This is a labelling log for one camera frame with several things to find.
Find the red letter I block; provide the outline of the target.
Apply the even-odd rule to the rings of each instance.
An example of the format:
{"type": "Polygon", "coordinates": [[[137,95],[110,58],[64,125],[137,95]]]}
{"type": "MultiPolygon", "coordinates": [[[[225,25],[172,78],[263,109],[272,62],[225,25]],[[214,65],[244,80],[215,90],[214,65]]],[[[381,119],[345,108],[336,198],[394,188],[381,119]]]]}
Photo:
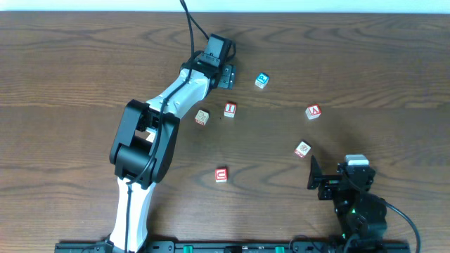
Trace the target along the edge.
{"type": "Polygon", "coordinates": [[[227,103],[224,108],[224,116],[234,118],[236,114],[237,105],[235,103],[227,103]]]}

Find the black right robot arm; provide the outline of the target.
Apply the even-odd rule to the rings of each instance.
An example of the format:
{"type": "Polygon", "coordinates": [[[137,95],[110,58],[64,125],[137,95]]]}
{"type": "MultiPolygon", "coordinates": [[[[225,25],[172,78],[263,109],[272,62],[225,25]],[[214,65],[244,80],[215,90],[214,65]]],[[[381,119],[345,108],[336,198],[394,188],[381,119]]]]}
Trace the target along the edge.
{"type": "Polygon", "coordinates": [[[337,173],[325,175],[311,157],[309,190],[317,189],[319,200],[331,200],[342,229],[331,247],[335,252],[377,252],[387,230],[387,208],[369,195],[375,170],[364,155],[346,155],[337,173]]]}

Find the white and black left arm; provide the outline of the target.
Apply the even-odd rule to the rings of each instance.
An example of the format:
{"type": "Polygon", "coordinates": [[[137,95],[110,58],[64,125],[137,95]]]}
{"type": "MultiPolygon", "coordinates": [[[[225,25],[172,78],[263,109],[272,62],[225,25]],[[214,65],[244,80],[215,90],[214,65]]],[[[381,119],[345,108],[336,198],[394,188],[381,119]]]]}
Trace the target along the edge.
{"type": "Polygon", "coordinates": [[[127,103],[110,151],[119,186],[115,226],[107,252],[138,252],[146,244],[150,200],[167,173],[181,119],[211,90],[231,89],[236,44],[212,34],[205,50],[182,64],[179,76],[159,96],[127,103]]]}

